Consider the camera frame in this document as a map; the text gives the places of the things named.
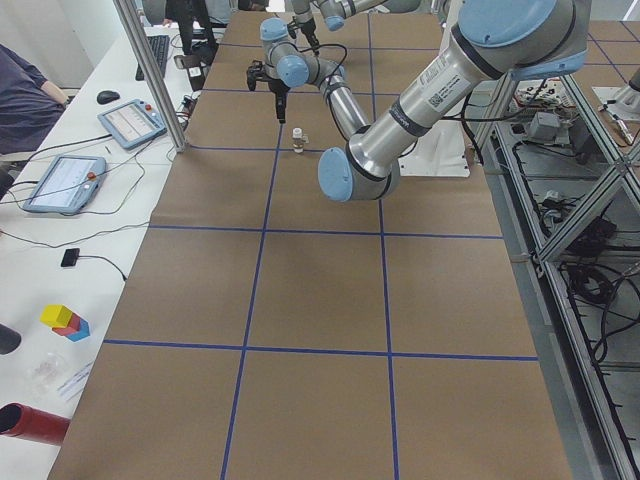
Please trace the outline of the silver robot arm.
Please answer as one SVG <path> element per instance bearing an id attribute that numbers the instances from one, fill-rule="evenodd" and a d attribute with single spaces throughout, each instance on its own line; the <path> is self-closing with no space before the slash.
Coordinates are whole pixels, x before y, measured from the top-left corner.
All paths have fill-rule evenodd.
<path id="1" fill-rule="evenodd" d="M 518 80 L 574 73 L 586 59 L 591 14 L 588 1 L 464 1 L 448 44 L 402 92 L 387 112 L 369 123 L 338 63 L 307 56 L 289 39 L 277 17 L 260 25 L 264 59 L 253 66 L 277 95 L 310 84 L 329 105 L 346 140 L 318 163 L 324 195 L 338 202 L 378 200 L 400 179 L 399 158 L 481 82 L 510 73 Z"/>
<path id="2" fill-rule="evenodd" d="M 286 34 L 319 55 L 326 48 L 444 51 L 450 25 L 442 1 L 293 1 Z"/>

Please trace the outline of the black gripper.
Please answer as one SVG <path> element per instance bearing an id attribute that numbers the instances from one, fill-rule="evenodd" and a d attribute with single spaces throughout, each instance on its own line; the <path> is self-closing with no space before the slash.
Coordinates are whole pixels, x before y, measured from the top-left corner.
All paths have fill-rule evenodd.
<path id="1" fill-rule="evenodd" d="M 281 79 L 271 79 L 269 90 L 275 96 L 275 113 L 279 123 L 286 122 L 287 96 L 290 88 Z"/>
<path id="2" fill-rule="evenodd" d="M 303 33 L 309 46 L 313 50 L 318 49 L 318 38 L 316 37 L 316 23 L 314 19 L 307 20 L 305 22 L 301 22 L 299 24 L 300 31 Z"/>

